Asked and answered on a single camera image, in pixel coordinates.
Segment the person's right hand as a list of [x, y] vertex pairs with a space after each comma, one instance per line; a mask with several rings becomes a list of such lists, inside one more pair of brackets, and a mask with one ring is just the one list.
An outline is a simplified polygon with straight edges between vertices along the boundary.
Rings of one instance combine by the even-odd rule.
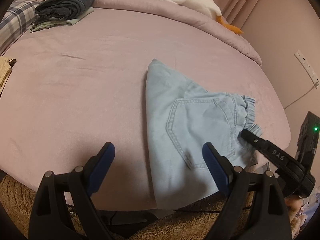
[[312, 203], [304, 202], [304, 199], [297, 195], [290, 195], [285, 198], [285, 204], [288, 208], [289, 220], [293, 221], [296, 218], [304, 224], [308, 217], [305, 213], [312, 208]]

